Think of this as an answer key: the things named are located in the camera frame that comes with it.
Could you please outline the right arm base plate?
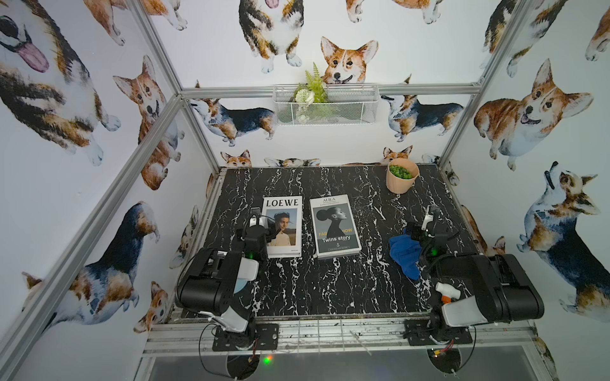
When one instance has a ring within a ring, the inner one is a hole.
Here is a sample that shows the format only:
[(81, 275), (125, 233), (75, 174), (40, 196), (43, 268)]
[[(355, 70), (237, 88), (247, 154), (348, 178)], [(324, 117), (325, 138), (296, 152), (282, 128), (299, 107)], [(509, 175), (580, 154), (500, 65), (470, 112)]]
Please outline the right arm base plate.
[(443, 324), (433, 326), (429, 320), (410, 320), (403, 321), (403, 339), (406, 339), (410, 346), (432, 346), (448, 344), (472, 344), (473, 336), (468, 328), (448, 327)]

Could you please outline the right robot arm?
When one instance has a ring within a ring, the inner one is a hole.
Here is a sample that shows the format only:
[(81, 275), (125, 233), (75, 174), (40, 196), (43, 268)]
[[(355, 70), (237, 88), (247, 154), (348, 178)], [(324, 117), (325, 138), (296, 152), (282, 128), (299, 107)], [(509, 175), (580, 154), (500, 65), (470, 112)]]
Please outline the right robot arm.
[(428, 207), (423, 222), (408, 222), (404, 230), (420, 244), (419, 275), (440, 294), (430, 313), (429, 331), (543, 317), (543, 299), (515, 256), (447, 251), (446, 244), (458, 232), (437, 230), (438, 214), (437, 207)]

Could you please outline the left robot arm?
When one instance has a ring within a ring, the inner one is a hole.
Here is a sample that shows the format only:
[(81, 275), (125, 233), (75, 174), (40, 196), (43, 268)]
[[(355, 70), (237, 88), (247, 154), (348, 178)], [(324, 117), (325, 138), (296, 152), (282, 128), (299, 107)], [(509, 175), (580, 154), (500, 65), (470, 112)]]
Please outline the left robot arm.
[(209, 317), (230, 336), (252, 341), (254, 318), (242, 316), (231, 303), (235, 293), (257, 279), (260, 264), (268, 260), (268, 243), (277, 234), (275, 220), (252, 208), (235, 228), (229, 250), (202, 248), (186, 265), (176, 288), (177, 306)]

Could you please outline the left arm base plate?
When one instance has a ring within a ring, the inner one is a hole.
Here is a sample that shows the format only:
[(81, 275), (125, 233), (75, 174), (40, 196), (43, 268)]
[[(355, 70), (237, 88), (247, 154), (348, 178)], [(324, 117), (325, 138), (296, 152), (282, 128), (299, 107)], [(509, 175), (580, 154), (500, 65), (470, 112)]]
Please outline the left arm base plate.
[(220, 330), (214, 335), (214, 352), (276, 350), (280, 326), (278, 324), (248, 325), (243, 333)]

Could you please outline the grey Twins story book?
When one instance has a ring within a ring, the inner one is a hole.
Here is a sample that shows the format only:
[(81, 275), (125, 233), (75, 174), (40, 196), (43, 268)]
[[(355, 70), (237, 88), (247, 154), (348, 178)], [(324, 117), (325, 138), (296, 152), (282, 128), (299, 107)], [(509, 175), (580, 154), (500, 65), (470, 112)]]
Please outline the grey Twins story book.
[(310, 201), (316, 252), (320, 259), (356, 255), (362, 250), (348, 195)]

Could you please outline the LOEWE white magazine book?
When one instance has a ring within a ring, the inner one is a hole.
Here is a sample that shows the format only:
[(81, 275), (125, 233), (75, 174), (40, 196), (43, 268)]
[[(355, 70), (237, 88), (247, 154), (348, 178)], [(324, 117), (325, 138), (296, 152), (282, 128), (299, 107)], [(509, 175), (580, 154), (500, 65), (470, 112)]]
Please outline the LOEWE white magazine book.
[(269, 228), (275, 234), (267, 244), (270, 258), (299, 258), (302, 254), (302, 196), (264, 198), (262, 212), (269, 217)]

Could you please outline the blue microfibre cloth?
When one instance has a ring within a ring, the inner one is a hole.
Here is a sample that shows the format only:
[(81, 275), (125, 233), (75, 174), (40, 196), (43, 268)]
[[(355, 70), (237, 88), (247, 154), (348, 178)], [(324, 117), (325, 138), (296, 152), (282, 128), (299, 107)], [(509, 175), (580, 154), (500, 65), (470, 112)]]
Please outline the blue microfibre cloth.
[(408, 279), (420, 279), (418, 268), (419, 257), (422, 246), (410, 235), (400, 235), (389, 239), (390, 257), (401, 267), (402, 272)]

